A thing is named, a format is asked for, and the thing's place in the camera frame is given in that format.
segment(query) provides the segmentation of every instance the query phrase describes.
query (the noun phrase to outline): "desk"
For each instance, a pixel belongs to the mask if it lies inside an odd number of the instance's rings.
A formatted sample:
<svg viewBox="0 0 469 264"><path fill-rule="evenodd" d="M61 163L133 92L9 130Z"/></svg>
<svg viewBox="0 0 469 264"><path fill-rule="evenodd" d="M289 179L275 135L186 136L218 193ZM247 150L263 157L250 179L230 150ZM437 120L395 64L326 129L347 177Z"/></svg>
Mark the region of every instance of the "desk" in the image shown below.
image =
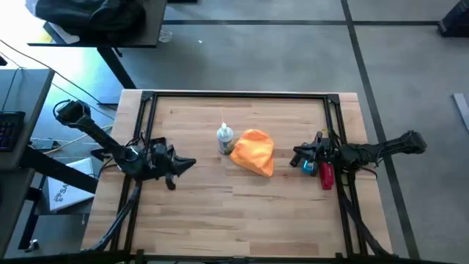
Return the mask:
<svg viewBox="0 0 469 264"><path fill-rule="evenodd" d="M54 43L28 43L30 46L47 47L96 47L106 64L125 89L136 89L130 76L125 71L112 48L156 48L160 36L161 24L166 8L166 0L141 0L146 12L145 25L134 37L121 43L102 43L90 40L81 40L77 43L67 44L55 30L46 22L44 29L52 36ZM118 97L100 98L103 104L116 104Z"/></svg>
<svg viewBox="0 0 469 264"><path fill-rule="evenodd" d="M34 204L19 248L28 247L37 222L38 215L35 208L41 199L41 188L45 176L92 193L95 192L97 185L93 177L27 147L51 86L53 72L51 70L19 70L12 83L10 94L6 98L14 74L15 70L0 70L0 103L3 104L7 99L5 111L24 111L26 115L15 149L11 153L0 153L0 257L3 256L8 246L25 199L33 201ZM35 172L45 175L39 188L30 187Z"/></svg>
<svg viewBox="0 0 469 264"><path fill-rule="evenodd" d="M122 93L112 131L121 144L133 137L141 93ZM348 141L365 143L357 95L340 93L339 98ZM221 111L235 138L249 128L270 134L275 144L271 178L218 152ZM152 138L165 136L178 155L197 163L178 179L176 191L167 190L163 180L144 182L132 252L216 257L334 257L345 252L337 193L323 191L318 177L289 165L293 146L312 141L325 127L323 103L315 100L158 96ZM101 175L82 248L96 243L114 220L123 176L115 168ZM391 251L374 175L359 172L355 182L364 222ZM120 249L126 227L124 223ZM356 239L353 245L358 249Z"/></svg>
<svg viewBox="0 0 469 264"><path fill-rule="evenodd" d="M8 243L23 208L29 186L34 177L33 169L19 169L2 173L0 177L0 258Z"/></svg>

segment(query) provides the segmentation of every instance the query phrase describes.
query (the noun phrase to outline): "table leg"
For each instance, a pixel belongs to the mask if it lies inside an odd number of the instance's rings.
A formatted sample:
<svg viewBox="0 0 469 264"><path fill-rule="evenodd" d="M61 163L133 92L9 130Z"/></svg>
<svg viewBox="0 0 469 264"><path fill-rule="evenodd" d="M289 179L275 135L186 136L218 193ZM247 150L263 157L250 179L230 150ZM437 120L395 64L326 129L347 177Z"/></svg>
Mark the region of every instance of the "table leg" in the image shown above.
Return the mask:
<svg viewBox="0 0 469 264"><path fill-rule="evenodd" d="M119 61L119 58L116 56L112 48L97 48L97 52L99 52L106 62L106 64L111 68L114 75L120 81L124 89L137 89L135 84L133 83L130 76L125 71L124 67ZM105 96L99 98L101 104L103 105L117 105L119 103L120 95L117 96Z"/></svg>
<svg viewBox="0 0 469 264"><path fill-rule="evenodd" d="M24 150L20 165L23 168L33 168L45 176L60 180L92 194L96 192L97 180L94 177L70 168L30 147Z"/></svg>
<svg viewBox="0 0 469 264"><path fill-rule="evenodd" d="M36 229L37 220L39 219L39 214L36 212L36 208L39 205L41 196L43 195L42 189L44 187L44 183L45 176L43 175L41 177L39 188L29 187L26 199L32 201L33 204L31 210L29 211L28 220L26 221L26 225L24 226L23 234L21 236L18 249L27 250L32 244L32 236L34 234L34 230Z"/></svg>

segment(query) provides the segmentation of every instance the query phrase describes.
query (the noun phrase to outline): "black desk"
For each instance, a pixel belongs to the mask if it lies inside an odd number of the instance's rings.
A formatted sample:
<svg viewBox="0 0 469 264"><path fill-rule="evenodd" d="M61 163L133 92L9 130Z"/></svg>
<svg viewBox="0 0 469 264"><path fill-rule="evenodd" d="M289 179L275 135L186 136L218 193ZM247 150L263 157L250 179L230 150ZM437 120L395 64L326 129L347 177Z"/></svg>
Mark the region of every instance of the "black desk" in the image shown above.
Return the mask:
<svg viewBox="0 0 469 264"><path fill-rule="evenodd" d="M2 104L14 73L15 70L0 70ZM18 248L26 249L29 246L38 219L35 211L41 200L45 176L92 193L97 187L97 180L93 177L27 147L52 78L51 70L19 70L5 104L5 111L24 111L26 116L15 149L11 153L0 153L0 257L8 246L25 199L34 204ZM43 175L39 188L30 187L35 172Z"/></svg>
<svg viewBox="0 0 469 264"><path fill-rule="evenodd" d="M30 46L46 46L46 47L96 47L106 64L111 68L114 75L120 81L124 89L136 89L130 76L125 71L114 53L112 48L156 48L158 38L160 37L161 24L163 22L164 11L166 8L166 0L141 0L146 12L145 26L132 39L122 43L98 43L80 41L77 43L67 44L64 40L45 23L44 29L52 36L55 43L28 43ZM120 95L113 97L100 98L103 104L117 104Z"/></svg>
<svg viewBox="0 0 469 264"><path fill-rule="evenodd" d="M8 243L20 216L29 186L34 177L33 169L3 172L0 177L0 258L5 255Z"/></svg>

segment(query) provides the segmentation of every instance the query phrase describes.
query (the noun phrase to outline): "bottle cap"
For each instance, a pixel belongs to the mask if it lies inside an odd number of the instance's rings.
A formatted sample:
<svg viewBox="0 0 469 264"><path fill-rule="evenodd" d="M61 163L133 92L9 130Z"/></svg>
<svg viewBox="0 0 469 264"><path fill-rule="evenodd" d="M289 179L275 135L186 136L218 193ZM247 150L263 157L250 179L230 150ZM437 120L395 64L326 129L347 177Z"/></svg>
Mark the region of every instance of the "bottle cap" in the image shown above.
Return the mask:
<svg viewBox="0 0 469 264"><path fill-rule="evenodd" d="M222 136L228 136L228 127L226 126L226 123L221 123L221 135Z"/></svg>

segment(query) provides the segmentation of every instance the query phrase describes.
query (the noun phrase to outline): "orange cloth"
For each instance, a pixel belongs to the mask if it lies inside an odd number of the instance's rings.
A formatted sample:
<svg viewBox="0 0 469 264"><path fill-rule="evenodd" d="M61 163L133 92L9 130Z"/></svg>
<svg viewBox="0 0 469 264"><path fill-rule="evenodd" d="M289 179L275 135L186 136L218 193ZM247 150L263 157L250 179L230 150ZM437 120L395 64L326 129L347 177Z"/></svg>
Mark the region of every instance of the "orange cloth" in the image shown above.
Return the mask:
<svg viewBox="0 0 469 264"><path fill-rule="evenodd" d="M246 169L271 177L273 174L272 152L273 141L269 134L249 129L241 135L229 157Z"/></svg>

